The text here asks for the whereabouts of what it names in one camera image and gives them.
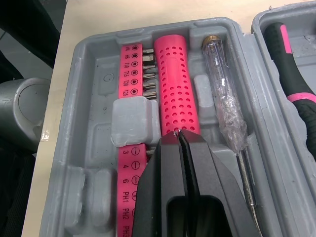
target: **tool kit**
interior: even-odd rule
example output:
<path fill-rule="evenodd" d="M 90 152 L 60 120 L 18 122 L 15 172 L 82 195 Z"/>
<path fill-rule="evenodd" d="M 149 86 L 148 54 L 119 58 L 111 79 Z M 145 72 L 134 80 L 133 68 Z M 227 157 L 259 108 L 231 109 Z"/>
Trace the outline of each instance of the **tool kit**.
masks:
<path fill-rule="evenodd" d="M 41 237 L 316 235 L 316 2 L 91 36 Z"/>

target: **screwdriver bit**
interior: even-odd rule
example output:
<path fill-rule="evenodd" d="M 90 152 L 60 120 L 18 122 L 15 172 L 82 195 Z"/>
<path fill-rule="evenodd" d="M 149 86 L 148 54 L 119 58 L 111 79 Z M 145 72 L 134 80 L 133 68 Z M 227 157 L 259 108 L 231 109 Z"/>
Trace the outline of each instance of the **screwdriver bit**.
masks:
<path fill-rule="evenodd" d="M 148 55 L 145 55 L 143 56 L 143 62 L 154 62 L 155 58 L 154 58 L 154 55 L 153 54 L 148 54 Z"/>
<path fill-rule="evenodd" d="M 153 150 L 147 150 L 146 151 L 146 155 L 148 155 L 148 156 L 152 156 L 153 154 L 155 153 L 155 149 L 153 149 Z"/>
<path fill-rule="evenodd" d="M 148 91 L 144 92 L 143 96 L 146 97 L 147 99 L 156 99 L 157 98 L 157 93 L 155 91 Z"/>
<path fill-rule="evenodd" d="M 145 82 L 145 83 L 143 83 L 143 88 L 145 90 L 155 89 L 156 83 L 155 82 Z"/>
<path fill-rule="evenodd" d="M 143 66 L 143 70 L 154 69 L 155 67 L 156 67 L 155 65 L 145 65 Z"/>
<path fill-rule="evenodd" d="M 143 74 L 143 78 L 144 79 L 155 78 L 155 73 L 145 73 L 145 74 Z"/>
<path fill-rule="evenodd" d="M 154 49 L 153 48 L 143 49 L 143 54 L 149 54 L 149 53 L 154 53 Z"/>

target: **gray plastic object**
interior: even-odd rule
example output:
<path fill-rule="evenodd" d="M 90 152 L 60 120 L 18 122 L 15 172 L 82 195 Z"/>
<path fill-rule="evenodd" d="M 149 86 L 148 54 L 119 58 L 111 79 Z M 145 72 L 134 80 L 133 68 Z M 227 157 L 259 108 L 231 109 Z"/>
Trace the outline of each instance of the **gray plastic object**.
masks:
<path fill-rule="evenodd" d="M 118 150 L 111 142 L 111 119 L 113 102 L 118 98 L 120 49 L 135 42 L 152 48 L 157 38 L 169 34 L 182 35 L 187 41 L 191 80 L 206 73 L 201 51 L 205 37 L 218 35 L 224 41 L 227 63 L 234 75 L 248 127 L 247 152 L 263 236 L 314 236 L 316 163 L 305 148 L 304 134 L 300 136 L 296 127 L 298 122 L 302 127 L 304 124 L 278 84 L 278 74 L 264 44 L 261 27 L 264 19 L 288 23 L 294 56 L 306 55 L 303 61 L 309 63 L 301 67 L 298 62 L 303 76 L 307 77 L 313 73 L 309 65 L 315 63 L 315 51 L 313 41 L 307 40 L 311 37 L 303 39 L 308 32 L 314 36 L 315 13 L 315 3 L 271 10 L 256 17 L 254 33 L 249 35 L 244 35 L 240 26 L 230 19 L 213 18 L 91 36 L 80 42 L 70 70 L 40 236 L 116 236 Z M 316 83 L 306 80 L 315 89 Z M 159 88 L 158 79 L 154 81 Z M 228 149 L 218 123 L 213 120 L 201 124 L 201 134 L 240 185 L 236 157 Z M 67 200 L 79 191 L 69 186 L 73 168 L 82 169 L 87 182 L 81 191 L 82 211 L 76 211 L 80 217 L 78 222 L 72 222 L 77 227 L 68 228 L 65 225 L 70 205 Z M 107 178 L 95 176 L 100 171 L 109 174 Z M 97 196 L 102 203 L 93 202 Z M 95 222 L 97 207 L 103 210 L 104 226 Z"/>
<path fill-rule="evenodd" d="M 40 142 L 50 81 L 29 78 L 0 84 L 0 134 L 36 151 Z"/>
<path fill-rule="evenodd" d="M 198 120 L 201 124 L 218 122 L 212 88 L 206 74 L 197 75 L 193 79 L 197 92 Z"/>
<path fill-rule="evenodd" d="M 116 147 L 140 143 L 156 146 L 160 138 L 159 105 L 156 100 L 135 96 L 114 101 L 111 139 Z"/>

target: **torx bit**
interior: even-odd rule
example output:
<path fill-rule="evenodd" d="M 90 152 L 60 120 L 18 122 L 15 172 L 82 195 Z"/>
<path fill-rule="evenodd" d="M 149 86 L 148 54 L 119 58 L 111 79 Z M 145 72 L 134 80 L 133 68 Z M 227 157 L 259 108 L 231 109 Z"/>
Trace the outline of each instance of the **torx bit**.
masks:
<path fill-rule="evenodd" d="M 145 74 L 143 74 L 143 78 L 144 79 L 155 78 L 155 73 L 145 73 Z"/>
<path fill-rule="evenodd" d="M 154 53 L 154 49 L 153 48 L 143 49 L 143 54 L 149 54 L 149 53 Z"/>
<path fill-rule="evenodd" d="M 147 99 L 156 99 L 157 98 L 157 93 L 155 91 L 147 91 L 143 93 L 143 96 L 146 97 Z"/>
<path fill-rule="evenodd" d="M 156 67 L 155 65 L 145 65 L 143 66 L 143 70 L 154 69 L 155 67 Z"/>
<path fill-rule="evenodd" d="M 148 54 L 143 56 L 143 62 L 147 62 L 147 63 L 153 63 L 155 60 L 155 57 L 153 54 Z"/>
<path fill-rule="evenodd" d="M 145 82 L 145 83 L 143 83 L 143 88 L 145 90 L 155 89 L 156 83 L 155 82 Z"/>

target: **brass cap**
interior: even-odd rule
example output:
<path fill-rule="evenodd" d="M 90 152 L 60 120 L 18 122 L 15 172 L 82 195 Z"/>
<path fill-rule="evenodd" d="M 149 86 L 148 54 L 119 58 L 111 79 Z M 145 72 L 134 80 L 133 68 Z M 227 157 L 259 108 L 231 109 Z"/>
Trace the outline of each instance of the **brass cap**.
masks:
<path fill-rule="evenodd" d="M 220 38 L 218 36 L 208 36 L 205 38 L 205 40 L 203 41 L 202 47 L 204 47 L 205 45 L 207 45 L 208 43 L 211 43 L 213 40 L 220 40 Z"/>

